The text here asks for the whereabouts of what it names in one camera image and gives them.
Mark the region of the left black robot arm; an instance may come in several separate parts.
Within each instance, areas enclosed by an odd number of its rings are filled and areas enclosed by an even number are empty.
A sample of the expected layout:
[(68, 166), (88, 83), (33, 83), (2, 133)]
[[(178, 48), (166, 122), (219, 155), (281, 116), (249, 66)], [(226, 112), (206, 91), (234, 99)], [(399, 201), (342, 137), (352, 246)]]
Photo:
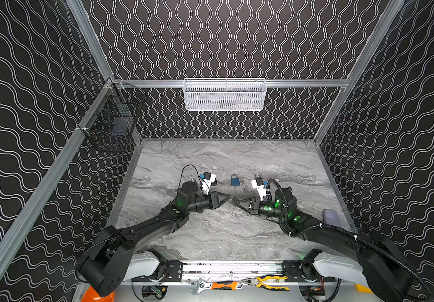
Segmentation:
[(136, 251), (182, 228), (190, 214), (215, 210), (237, 199), (219, 191), (202, 193), (195, 182), (185, 182), (176, 197), (155, 217), (131, 227), (104, 228), (76, 264), (76, 271), (100, 296), (108, 296), (124, 281)]

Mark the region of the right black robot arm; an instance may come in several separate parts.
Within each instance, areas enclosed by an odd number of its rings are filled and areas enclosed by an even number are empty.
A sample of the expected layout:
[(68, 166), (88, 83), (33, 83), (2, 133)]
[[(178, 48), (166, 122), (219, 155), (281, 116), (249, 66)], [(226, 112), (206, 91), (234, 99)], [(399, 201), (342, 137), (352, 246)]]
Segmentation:
[(297, 208), (291, 188), (269, 189), (262, 198), (233, 200), (250, 215), (266, 216), (289, 237), (307, 240), (338, 252), (330, 255), (313, 249), (301, 260), (298, 274), (307, 281), (334, 278), (369, 288), (382, 301), (432, 301), (423, 278), (407, 263), (392, 240), (368, 237), (318, 220)]

